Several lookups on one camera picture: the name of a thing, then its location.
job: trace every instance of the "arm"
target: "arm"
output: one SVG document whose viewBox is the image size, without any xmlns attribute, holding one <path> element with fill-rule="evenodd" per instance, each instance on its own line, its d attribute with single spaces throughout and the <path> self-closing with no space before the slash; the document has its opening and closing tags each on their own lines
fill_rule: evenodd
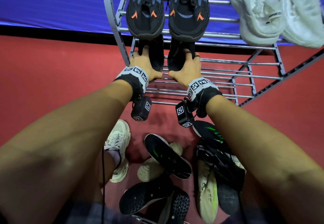
<svg viewBox="0 0 324 224">
<path fill-rule="evenodd" d="M 200 77 L 200 67 L 199 57 L 187 54 L 183 69 L 169 75 L 188 87 Z M 324 219 L 324 171 L 299 146 L 221 95 L 209 100 L 206 111 L 287 222 Z"/>
<path fill-rule="evenodd" d="M 149 80 L 162 76 L 147 48 L 134 56 L 131 66 Z M 9 223 L 54 221 L 131 97 L 130 84 L 117 80 L 48 113 L 0 148 L 0 212 Z"/>
</svg>

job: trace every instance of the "black shoe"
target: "black shoe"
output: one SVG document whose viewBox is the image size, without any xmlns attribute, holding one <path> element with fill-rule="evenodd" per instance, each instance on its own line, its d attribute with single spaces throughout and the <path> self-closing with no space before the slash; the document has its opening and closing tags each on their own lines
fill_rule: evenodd
<svg viewBox="0 0 324 224">
<path fill-rule="evenodd" d="M 169 71 L 180 71 L 186 61 L 186 54 L 184 49 L 189 49 L 192 54 L 192 59 L 195 58 L 195 43 L 179 42 L 171 38 L 171 46 L 168 55 L 168 69 Z"/>
<path fill-rule="evenodd" d="M 163 0 L 129 0 L 126 21 L 133 37 L 152 40 L 164 26 Z"/>
<path fill-rule="evenodd" d="M 168 142 L 156 134 L 148 134 L 144 139 L 145 147 L 151 157 L 165 170 L 180 179 L 188 179 L 192 173 L 190 163 L 172 150 Z"/>
<path fill-rule="evenodd" d="M 188 194 L 179 187 L 174 186 L 174 191 L 160 214 L 158 224 L 183 224 L 189 205 L 190 198 Z"/>
<path fill-rule="evenodd" d="M 159 35 L 157 38 L 138 41 L 138 53 L 142 55 L 143 47 L 149 46 L 148 56 L 150 58 L 151 66 L 156 71 L 162 71 L 164 66 L 164 48 L 163 48 L 163 35 Z"/>
<path fill-rule="evenodd" d="M 232 155 L 232 159 L 234 159 L 234 161 L 238 161 L 237 157 L 229 148 L 228 144 L 218 132 L 214 124 L 201 120 L 195 120 L 193 122 L 192 128 L 199 137 L 207 141 L 215 142 L 215 147 L 217 149 L 219 149 L 223 153 L 227 153 L 228 156 Z"/>
<path fill-rule="evenodd" d="M 222 153 L 214 141 L 202 139 L 197 143 L 197 158 L 204 160 L 215 171 L 216 179 L 219 176 L 235 191 L 241 192 L 245 170 L 239 168 L 230 156 Z"/>
<path fill-rule="evenodd" d="M 198 41 L 209 22 L 208 0 L 170 0 L 169 30 L 180 42 Z"/>
<path fill-rule="evenodd" d="M 217 181 L 218 202 L 222 210 L 228 215 L 234 215 L 239 207 L 238 193 L 224 183 L 218 184 Z"/>
<path fill-rule="evenodd" d="M 141 182 L 126 190 L 119 201 L 122 214 L 134 214 L 150 204 L 171 196 L 173 183 L 166 174 L 149 182 Z"/>
</svg>

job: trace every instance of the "white chunky sneaker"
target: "white chunky sneaker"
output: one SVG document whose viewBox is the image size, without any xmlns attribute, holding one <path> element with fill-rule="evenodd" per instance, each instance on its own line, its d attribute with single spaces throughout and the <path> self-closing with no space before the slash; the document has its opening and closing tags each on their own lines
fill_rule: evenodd
<svg viewBox="0 0 324 224">
<path fill-rule="evenodd" d="M 218 211 L 217 184 L 213 170 L 203 160 L 198 160 L 198 195 L 196 198 L 200 217 L 213 223 Z"/>
<path fill-rule="evenodd" d="M 170 147 L 179 155 L 182 155 L 182 147 L 179 143 L 172 142 Z M 163 174 L 165 169 L 154 158 L 146 160 L 138 169 L 137 177 L 143 182 L 149 182 Z"/>
<path fill-rule="evenodd" d="M 274 44 L 286 26 L 278 0 L 230 0 L 240 15 L 240 32 L 250 45 Z"/>
<path fill-rule="evenodd" d="M 127 122 L 119 119 L 104 145 L 105 150 L 119 150 L 121 156 L 121 163 L 118 168 L 115 169 L 112 178 L 110 179 L 111 182 L 120 182 L 127 175 L 128 160 L 125 157 L 125 150 L 130 139 L 131 133 Z"/>
<path fill-rule="evenodd" d="M 320 48 L 324 45 L 324 26 L 319 0 L 279 0 L 287 26 L 282 36 L 295 44 Z"/>
</svg>

